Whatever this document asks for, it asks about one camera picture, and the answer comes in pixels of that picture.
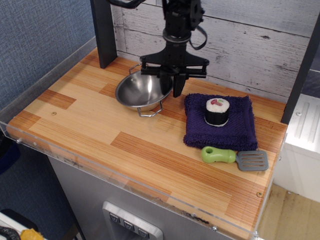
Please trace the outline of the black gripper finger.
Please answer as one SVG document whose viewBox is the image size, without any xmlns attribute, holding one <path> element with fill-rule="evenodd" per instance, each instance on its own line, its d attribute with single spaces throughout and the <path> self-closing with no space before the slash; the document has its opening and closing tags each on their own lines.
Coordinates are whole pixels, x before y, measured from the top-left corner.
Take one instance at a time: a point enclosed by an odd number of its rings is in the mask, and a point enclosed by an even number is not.
<svg viewBox="0 0 320 240">
<path fill-rule="evenodd" d="M 184 89 L 186 83 L 186 75 L 178 74 L 173 77 L 173 97 L 178 98 Z"/>
<path fill-rule="evenodd" d="M 159 74 L 160 88 L 163 95 L 169 93 L 173 88 L 173 78 L 164 71 Z"/>
</svg>

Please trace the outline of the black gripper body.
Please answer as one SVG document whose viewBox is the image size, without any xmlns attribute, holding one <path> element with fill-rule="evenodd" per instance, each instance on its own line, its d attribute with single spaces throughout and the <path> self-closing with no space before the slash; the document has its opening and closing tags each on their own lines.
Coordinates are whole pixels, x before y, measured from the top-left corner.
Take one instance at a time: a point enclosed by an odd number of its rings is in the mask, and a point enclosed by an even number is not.
<svg viewBox="0 0 320 240">
<path fill-rule="evenodd" d="M 205 78 L 209 60 L 187 52 L 186 43 L 167 42 L 163 50 L 140 57 L 143 75 Z"/>
</svg>

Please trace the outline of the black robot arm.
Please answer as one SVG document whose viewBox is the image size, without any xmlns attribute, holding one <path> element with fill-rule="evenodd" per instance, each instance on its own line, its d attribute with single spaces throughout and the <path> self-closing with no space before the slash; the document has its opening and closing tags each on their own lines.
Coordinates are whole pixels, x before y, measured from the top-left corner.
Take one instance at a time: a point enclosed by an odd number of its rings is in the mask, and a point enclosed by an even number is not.
<svg viewBox="0 0 320 240">
<path fill-rule="evenodd" d="M 140 57 L 141 74 L 157 76 L 164 92 L 172 83 L 173 96 L 177 98 L 182 94 L 186 80 L 207 76 L 210 61 L 187 52 L 192 31 L 198 30 L 205 37 L 204 42 L 199 46 L 193 45 L 193 49 L 198 51 L 207 43 L 208 35 L 199 26 L 204 21 L 205 11 L 199 0 L 163 0 L 162 10 L 165 20 L 162 36 L 166 45 L 160 52 Z"/>
</svg>

